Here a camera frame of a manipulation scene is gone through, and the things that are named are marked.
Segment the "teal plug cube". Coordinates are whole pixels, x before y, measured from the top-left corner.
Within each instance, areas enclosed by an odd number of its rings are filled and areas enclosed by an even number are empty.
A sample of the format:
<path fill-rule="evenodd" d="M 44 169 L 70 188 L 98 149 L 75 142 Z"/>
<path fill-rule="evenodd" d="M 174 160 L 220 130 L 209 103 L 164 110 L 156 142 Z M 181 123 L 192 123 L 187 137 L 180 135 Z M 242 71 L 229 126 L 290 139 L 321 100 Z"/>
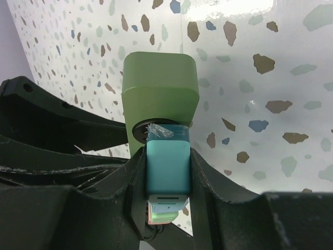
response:
<path fill-rule="evenodd" d="M 147 127 L 147 194 L 188 195 L 190 192 L 189 127 L 155 124 Z"/>

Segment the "green power strip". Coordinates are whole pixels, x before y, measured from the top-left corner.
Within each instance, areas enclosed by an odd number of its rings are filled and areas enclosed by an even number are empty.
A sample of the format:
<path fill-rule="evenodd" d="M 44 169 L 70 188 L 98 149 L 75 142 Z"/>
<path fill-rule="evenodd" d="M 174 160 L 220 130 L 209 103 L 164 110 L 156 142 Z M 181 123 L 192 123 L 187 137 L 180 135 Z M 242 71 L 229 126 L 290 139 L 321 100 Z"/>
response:
<path fill-rule="evenodd" d="M 139 122 L 165 118 L 190 125 L 199 102 L 195 60 L 186 54 L 133 52 L 123 62 L 122 105 L 130 155 L 141 142 L 132 130 Z"/>

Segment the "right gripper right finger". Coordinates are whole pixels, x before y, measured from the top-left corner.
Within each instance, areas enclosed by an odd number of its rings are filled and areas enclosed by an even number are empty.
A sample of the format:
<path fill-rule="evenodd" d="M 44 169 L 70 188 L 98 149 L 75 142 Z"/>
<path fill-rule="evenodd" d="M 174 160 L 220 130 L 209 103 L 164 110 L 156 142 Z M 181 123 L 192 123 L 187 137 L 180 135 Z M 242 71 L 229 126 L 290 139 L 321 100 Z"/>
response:
<path fill-rule="evenodd" d="M 195 249 L 332 249 L 332 194 L 253 193 L 191 150 Z"/>

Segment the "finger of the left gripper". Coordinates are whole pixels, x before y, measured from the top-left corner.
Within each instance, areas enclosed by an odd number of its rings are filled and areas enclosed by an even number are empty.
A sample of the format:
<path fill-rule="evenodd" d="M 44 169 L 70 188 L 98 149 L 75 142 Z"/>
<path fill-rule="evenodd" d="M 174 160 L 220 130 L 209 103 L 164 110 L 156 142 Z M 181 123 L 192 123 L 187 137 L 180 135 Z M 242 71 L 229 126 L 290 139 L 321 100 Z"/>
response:
<path fill-rule="evenodd" d="M 19 76 L 1 83 L 1 135 L 50 151 L 128 143 L 125 124 L 84 111 Z"/>
<path fill-rule="evenodd" d="M 96 193 L 94 184 L 127 163 L 126 158 L 49 151 L 1 136 L 1 190 L 70 185 Z"/>

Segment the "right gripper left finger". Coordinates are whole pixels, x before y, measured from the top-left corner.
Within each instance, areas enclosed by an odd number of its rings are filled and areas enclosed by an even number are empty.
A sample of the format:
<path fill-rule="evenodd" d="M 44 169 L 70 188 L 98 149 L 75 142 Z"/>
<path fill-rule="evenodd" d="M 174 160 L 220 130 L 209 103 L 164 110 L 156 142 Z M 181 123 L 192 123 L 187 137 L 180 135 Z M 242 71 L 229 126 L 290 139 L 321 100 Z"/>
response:
<path fill-rule="evenodd" d="M 84 191 L 69 185 L 1 189 L 1 249 L 139 249 L 127 216 L 146 160 L 127 163 Z"/>

